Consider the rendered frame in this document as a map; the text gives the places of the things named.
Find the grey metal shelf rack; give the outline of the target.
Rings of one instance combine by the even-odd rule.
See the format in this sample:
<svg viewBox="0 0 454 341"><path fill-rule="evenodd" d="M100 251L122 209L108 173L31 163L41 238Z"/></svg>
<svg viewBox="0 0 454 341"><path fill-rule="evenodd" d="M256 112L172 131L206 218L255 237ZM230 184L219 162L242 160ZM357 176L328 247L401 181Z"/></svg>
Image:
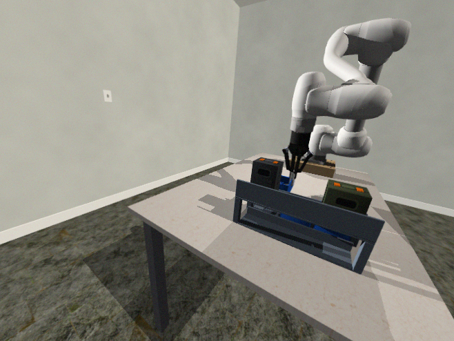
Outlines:
<svg viewBox="0 0 454 341"><path fill-rule="evenodd" d="M241 219L242 200L247 213ZM310 227L280 213L311 223ZM237 179L233 222L362 274L385 221L302 195ZM314 229L314 225L350 236L350 241ZM351 249L362 241L355 259Z"/></svg>

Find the black case with orange latches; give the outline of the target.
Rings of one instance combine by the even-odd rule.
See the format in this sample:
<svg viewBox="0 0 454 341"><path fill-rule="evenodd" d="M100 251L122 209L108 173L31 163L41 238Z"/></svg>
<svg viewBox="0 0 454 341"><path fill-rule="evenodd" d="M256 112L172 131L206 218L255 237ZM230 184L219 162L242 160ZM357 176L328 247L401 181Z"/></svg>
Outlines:
<svg viewBox="0 0 454 341"><path fill-rule="evenodd" d="M250 183L279 190L284 162L260 157L253 161Z"/></svg>

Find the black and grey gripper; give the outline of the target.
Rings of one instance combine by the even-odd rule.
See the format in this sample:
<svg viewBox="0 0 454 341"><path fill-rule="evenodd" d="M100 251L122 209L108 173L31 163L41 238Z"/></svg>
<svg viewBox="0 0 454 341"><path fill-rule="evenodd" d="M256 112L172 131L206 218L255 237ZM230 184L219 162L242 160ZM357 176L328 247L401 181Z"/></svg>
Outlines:
<svg viewBox="0 0 454 341"><path fill-rule="evenodd" d="M309 147L308 147L309 141L310 141L310 136L311 136L311 133L296 133L296 132L292 131L291 137L290 137L290 143L289 143L288 147L286 147L282 150L284 153L284 157L285 157L286 170L290 171L289 183L292 180L291 186L293 186L294 179L296 179L296 177L297 177L297 173L302 172L307 161L313 156L313 153L309 151ZM295 145L295 144L297 144L297 145ZM292 155L291 165L289 162L288 149ZM301 157L305 153L307 153L307 157L304 160L304 163L302 164L301 168L298 169ZM297 161L296 161L296 165L295 165L296 156L297 156ZM295 170L293 169L294 167L295 167Z"/></svg>

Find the dark green case with handle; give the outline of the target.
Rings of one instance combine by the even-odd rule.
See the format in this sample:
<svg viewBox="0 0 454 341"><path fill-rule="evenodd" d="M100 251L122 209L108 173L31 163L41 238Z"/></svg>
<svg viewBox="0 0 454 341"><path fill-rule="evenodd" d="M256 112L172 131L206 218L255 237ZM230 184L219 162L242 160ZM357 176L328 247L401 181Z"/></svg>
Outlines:
<svg viewBox="0 0 454 341"><path fill-rule="evenodd" d="M322 200L323 203L363 215L367 214L373 199L366 187L331 179L328 180L326 191Z"/></svg>

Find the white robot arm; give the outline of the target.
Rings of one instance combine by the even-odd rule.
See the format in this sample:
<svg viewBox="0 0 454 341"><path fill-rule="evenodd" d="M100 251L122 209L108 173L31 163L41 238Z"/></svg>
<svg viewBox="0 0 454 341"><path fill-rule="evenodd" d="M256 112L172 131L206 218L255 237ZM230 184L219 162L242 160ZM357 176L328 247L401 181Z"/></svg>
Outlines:
<svg viewBox="0 0 454 341"><path fill-rule="evenodd" d="M366 136L365 121L383 115L392 98L389 89L377 85L382 67L406 45L410 31L409 21L376 19L344 26L328 40L324 65L345 83L328 86L322 72L307 72L298 79L293 95L290 129L311 133L308 147L313 156L308 162L326 165L326 154L369 153L373 143ZM359 69L343 55L358 55ZM317 116L346 119L346 125L335 133L329 125L315 125Z"/></svg>

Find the blue open-front bin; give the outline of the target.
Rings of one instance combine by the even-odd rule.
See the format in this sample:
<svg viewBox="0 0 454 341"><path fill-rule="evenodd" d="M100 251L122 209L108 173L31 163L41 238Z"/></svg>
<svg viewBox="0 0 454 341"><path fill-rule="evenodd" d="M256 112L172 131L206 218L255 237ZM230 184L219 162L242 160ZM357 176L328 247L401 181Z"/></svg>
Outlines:
<svg viewBox="0 0 454 341"><path fill-rule="evenodd" d="M348 240L350 241L351 237L347 236L347 235L344 235L344 234L341 234L341 233L338 233L338 232L334 232L334 231L331 231L327 228L323 228L323 227L320 227L320 226L317 226L317 225L314 225L313 227L314 229L318 230L318 231L321 231L321 232L324 232L324 233L328 233L330 235L334 235L336 237L340 237L344 240Z"/></svg>
<svg viewBox="0 0 454 341"><path fill-rule="evenodd" d="M280 189L280 190L283 190L283 191L288 191L288 192L290 192L290 191L289 191L289 190L290 190L290 187L291 187L291 184L290 184L290 183L292 183L292 180L290 181L290 183L289 183L289 180L290 180L289 177L286 177L286 176L283 176L283 175L282 175L281 181L280 181L281 184L279 185L279 189ZM289 185L285 185L285 184L289 184Z"/></svg>
<svg viewBox="0 0 454 341"><path fill-rule="evenodd" d="M309 222L305 222L303 220L299 220L297 218L293 218L293 217L287 216L287 215L282 214L282 213L280 213L280 217L282 217L284 219L287 219L287 220L291 220L291 221L297 222L299 224L303 224L304 226L310 227L310 225L311 225L311 223L309 223Z"/></svg>

